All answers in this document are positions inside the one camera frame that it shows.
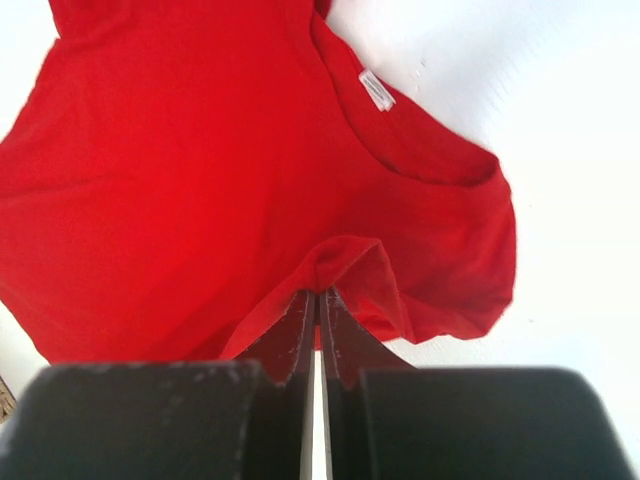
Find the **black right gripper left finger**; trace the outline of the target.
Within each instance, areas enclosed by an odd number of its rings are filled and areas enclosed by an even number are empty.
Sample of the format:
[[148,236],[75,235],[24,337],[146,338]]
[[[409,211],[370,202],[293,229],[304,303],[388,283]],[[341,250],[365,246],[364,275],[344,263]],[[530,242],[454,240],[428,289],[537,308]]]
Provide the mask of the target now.
[[1,436],[5,479],[307,479],[316,298],[236,359],[51,366]]

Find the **red t shirt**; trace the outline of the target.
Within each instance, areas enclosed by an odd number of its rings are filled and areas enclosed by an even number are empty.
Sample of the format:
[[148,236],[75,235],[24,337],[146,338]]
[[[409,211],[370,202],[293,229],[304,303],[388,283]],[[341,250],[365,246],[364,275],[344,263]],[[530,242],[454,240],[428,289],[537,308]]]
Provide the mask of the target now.
[[498,159],[365,76],[325,1],[54,1],[1,144],[1,299],[52,363],[231,358],[301,290],[382,341],[511,303]]

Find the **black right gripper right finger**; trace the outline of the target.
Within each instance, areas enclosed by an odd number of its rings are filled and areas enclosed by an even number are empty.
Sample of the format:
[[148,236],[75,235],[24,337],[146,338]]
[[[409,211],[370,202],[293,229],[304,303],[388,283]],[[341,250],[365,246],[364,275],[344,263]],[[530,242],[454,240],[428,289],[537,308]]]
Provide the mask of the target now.
[[558,368],[417,368],[318,300],[336,479],[630,479],[595,391]]

